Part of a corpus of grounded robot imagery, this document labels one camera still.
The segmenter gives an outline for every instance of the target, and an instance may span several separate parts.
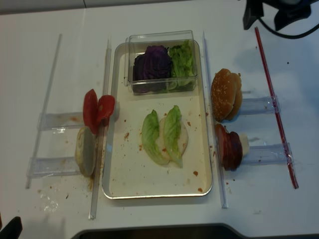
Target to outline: tomato slice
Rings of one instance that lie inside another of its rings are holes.
[[[99,99],[97,110],[97,124],[99,125],[101,120],[109,118],[114,111],[115,99],[113,96],[102,96]]]
[[[83,104],[83,121],[84,125],[89,127],[93,134],[98,133],[99,125],[97,119],[98,98],[93,89],[85,94]]]

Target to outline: plastic container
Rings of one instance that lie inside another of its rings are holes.
[[[192,52],[193,76],[138,81],[133,79],[135,59],[139,55],[143,55],[148,46],[164,46],[168,49],[169,53],[169,48],[182,45],[186,40],[189,41]],[[134,95],[192,91],[195,88],[197,79],[197,66],[194,55],[194,38],[192,31],[132,35],[126,40],[125,84],[130,86],[130,90],[132,90]]]

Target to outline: black device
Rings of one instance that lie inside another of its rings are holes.
[[[311,30],[296,36],[288,36],[277,33],[276,31],[281,30],[295,21],[308,18],[311,14],[310,5],[316,1],[318,0],[247,0],[243,17],[244,29],[249,29],[256,20],[259,20],[267,30],[277,36],[289,39],[307,36],[317,30],[319,24]],[[275,31],[261,20],[261,17],[264,16],[263,3],[278,9],[274,19]]]

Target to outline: red stick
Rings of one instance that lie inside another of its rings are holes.
[[[261,43],[261,38],[260,38],[259,30],[257,27],[255,27],[255,33],[256,33],[256,37],[257,37],[257,41],[258,41],[260,56],[261,56],[261,59],[263,61],[263,65],[264,65],[264,70],[265,70],[265,74],[266,74],[266,78],[267,78],[267,83],[268,83],[270,95],[273,98],[274,107],[277,108],[278,105],[277,105],[277,101],[275,98],[275,92],[274,92],[273,84],[272,84],[271,79],[270,79],[270,74],[268,71],[268,66],[267,66],[267,62],[266,62],[264,49],[263,49],[263,45]],[[292,165],[292,156],[289,153],[288,144],[287,144],[287,140],[286,140],[286,136],[285,136],[285,132],[284,132],[284,128],[283,128],[283,123],[281,121],[279,112],[276,112],[275,114],[276,114],[276,120],[277,120],[277,124],[278,124],[278,128],[279,128],[279,132],[280,132],[281,141],[283,143],[284,150],[285,150],[285,156],[287,158],[287,165],[288,165],[290,178],[291,178],[291,181],[293,183],[293,187],[295,189],[297,189],[297,188],[299,188],[299,186],[298,186],[298,182],[297,182],[296,175],[294,172],[294,167]]]

